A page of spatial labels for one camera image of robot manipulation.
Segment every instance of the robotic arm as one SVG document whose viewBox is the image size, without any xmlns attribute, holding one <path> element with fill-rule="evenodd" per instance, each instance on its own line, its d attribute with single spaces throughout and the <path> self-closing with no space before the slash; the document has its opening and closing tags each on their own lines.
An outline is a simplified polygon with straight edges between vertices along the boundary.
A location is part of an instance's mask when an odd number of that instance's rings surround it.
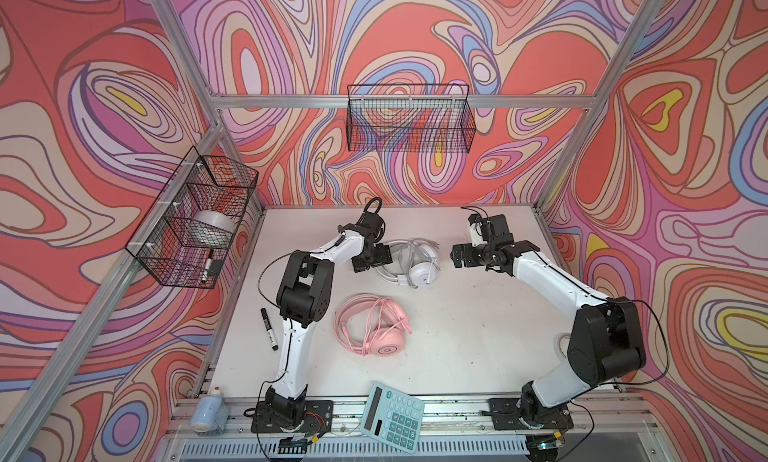
<svg viewBox="0 0 768 462">
<path fill-rule="evenodd" d="M 638 309 L 627 298 L 600 293 L 553 264 L 530 241 L 514 241 L 504 215 L 469 217 L 471 244 L 454 245 L 456 268 L 485 266 L 517 277 L 573 321 L 568 360 L 525 384 L 518 407 L 523 425 L 541 428 L 566 403 L 611 378 L 645 365 Z"/>
<path fill-rule="evenodd" d="M 369 211 L 374 202 L 378 208 Z M 295 251 L 288 259 L 276 298 L 283 318 L 280 364 L 264 397 L 270 418 L 282 428 L 296 428 L 304 419 L 314 322 L 328 310 L 335 265 L 351 260 L 354 271 L 361 272 L 392 263 L 389 246 L 379 243 L 386 229 L 381 207 L 381 198 L 371 199 L 357 222 L 338 227 L 337 237 L 314 251 Z"/>
</svg>

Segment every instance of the white table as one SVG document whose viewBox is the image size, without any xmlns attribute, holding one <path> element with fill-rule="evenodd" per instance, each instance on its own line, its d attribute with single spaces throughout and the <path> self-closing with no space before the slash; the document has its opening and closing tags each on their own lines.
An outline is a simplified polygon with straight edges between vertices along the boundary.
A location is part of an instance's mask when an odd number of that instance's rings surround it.
<svg viewBox="0 0 768 462">
<path fill-rule="evenodd" d="M 515 240 L 530 240 L 552 259 L 530 207 L 486 209 L 491 215 L 506 215 Z M 458 207 L 381 210 L 384 241 L 434 240 L 440 244 L 442 270 L 430 287 L 414 290 L 383 281 L 375 270 L 355 274 L 351 262 L 336 265 L 331 305 L 314 335 L 308 395 L 367 395 L 374 380 L 415 395 L 519 391 L 558 364 L 553 340 L 558 333 L 571 331 L 571 322 L 562 313 L 517 278 L 481 267 L 453 267 L 452 246 L 469 243 L 470 214 Z M 259 274 L 278 256 L 321 246 L 336 235 L 338 225 L 354 223 L 359 216 L 359 208 L 266 212 L 211 387 L 219 387 L 228 398 L 254 398 L 262 381 L 274 379 L 279 352 L 267 341 L 260 309 L 267 308 L 279 340 L 282 323 L 278 309 L 256 290 Z M 268 297 L 276 294 L 286 261 L 287 257 L 278 261 L 264 275 L 262 290 Z M 406 310 L 413 335 L 406 335 L 404 352 L 391 358 L 361 357 L 336 341 L 332 327 L 336 309 L 360 293 L 392 297 Z M 350 331 L 359 334 L 364 325 L 365 315 L 357 315 Z"/>
</svg>

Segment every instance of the mesh basket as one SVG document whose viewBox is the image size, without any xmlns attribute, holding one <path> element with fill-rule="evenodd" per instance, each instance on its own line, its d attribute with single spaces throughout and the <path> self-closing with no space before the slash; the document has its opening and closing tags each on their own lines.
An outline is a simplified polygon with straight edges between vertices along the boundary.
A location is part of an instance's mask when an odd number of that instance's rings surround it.
<svg viewBox="0 0 768 462">
<path fill-rule="evenodd" d="M 248 200 L 255 192 L 258 175 L 239 161 L 198 155 L 184 184 L 147 239 L 129 242 L 126 248 L 162 285 L 213 288 Z M 228 222 L 219 225 L 232 229 L 198 220 L 204 211 L 225 217 Z M 131 250 L 130 245 L 138 245 L 139 249 Z"/>
<path fill-rule="evenodd" d="M 475 119 L 466 84 L 348 85 L 350 151 L 468 153 Z"/>
</svg>

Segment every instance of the psychedelic pattern backdrop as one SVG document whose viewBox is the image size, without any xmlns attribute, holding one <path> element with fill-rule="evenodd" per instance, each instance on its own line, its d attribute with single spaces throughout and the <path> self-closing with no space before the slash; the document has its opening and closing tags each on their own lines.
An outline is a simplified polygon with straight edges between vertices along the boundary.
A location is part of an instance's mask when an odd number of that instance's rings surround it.
<svg viewBox="0 0 768 462">
<path fill-rule="evenodd" d="M 668 0 L 546 217 L 670 343 L 644 397 L 682 460 L 768 460 L 768 0 Z M 648 365 L 666 364 L 647 310 Z"/>
<path fill-rule="evenodd" d="M 206 121 L 147 0 L 0 0 L 0 424 Z M 146 460 L 186 395 L 213 291 L 141 272 L 25 460 Z"/>
<path fill-rule="evenodd" d="M 174 0 L 211 90 L 335 94 L 466 82 L 592 93 L 640 0 Z M 222 115 L 268 205 L 533 202 L 581 111 L 479 109 L 470 155 L 350 153 L 346 110 Z"/>
</svg>

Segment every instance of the whiteboard marker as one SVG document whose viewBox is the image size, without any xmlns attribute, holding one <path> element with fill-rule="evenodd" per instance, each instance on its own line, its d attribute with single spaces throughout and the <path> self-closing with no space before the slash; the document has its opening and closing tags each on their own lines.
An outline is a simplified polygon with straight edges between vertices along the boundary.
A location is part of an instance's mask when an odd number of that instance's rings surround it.
<svg viewBox="0 0 768 462">
<path fill-rule="evenodd" d="M 266 334 L 270 337 L 270 343 L 272 343 L 272 350 L 277 350 L 277 339 L 275 339 L 275 331 L 272 330 L 272 323 L 270 318 L 266 316 L 266 309 L 261 309 L 261 318 L 264 319 L 264 327 L 266 327 Z"/>
</svg>

